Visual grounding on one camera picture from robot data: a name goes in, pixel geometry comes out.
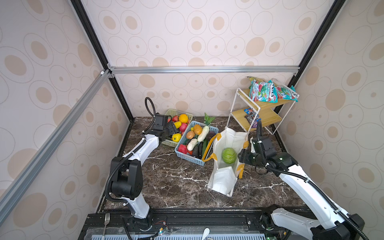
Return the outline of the yellow toy bell pepper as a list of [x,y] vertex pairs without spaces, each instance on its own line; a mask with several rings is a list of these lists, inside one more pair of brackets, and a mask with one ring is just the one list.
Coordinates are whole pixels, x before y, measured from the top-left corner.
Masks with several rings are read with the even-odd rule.
[[182,138],[182,134],[176,133],[172,135],[172,141],[178,143]]

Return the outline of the green toy cabbage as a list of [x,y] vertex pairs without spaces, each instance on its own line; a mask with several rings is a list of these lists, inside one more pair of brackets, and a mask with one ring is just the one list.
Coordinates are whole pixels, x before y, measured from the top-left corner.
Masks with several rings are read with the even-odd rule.
[[232,165],[237,159],[237,152],[233,148],[225,148],[222,151],[222,161],[225,164]]

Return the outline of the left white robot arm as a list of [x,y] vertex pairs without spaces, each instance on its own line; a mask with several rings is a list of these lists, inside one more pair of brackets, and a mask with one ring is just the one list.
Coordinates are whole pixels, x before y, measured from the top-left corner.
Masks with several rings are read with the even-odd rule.
[[113,158],[105,185],[106,199],[128,206],[137,219],[147,218],[150,212],[150,206],[142,195],[144,186],[142,165],[164,140],[178,133],[175,124],[168,120],[168,116],[156,112],[151,98],[145,98],[145,106],[153,117],[152,122],[142,132],[141,141],[128,154]]

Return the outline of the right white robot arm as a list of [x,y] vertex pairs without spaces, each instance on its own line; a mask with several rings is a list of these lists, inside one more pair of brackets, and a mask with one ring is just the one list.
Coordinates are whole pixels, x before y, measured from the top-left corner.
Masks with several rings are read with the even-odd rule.
[[364,220],[358,214],[349,214],[334,202],[308,177],[298,162],[287,152],[277,153],[271,140],[262,134],[258,121],[257,135],[251,139],[252,150],[242,150],[241,163],[264,167],[273,173],[304,201],[315,219],[303,217],[278,206],[271,205],[262,213],[260,222],[264,230],[284,228],[308,240],[358,240],[368,239],[364,234]]

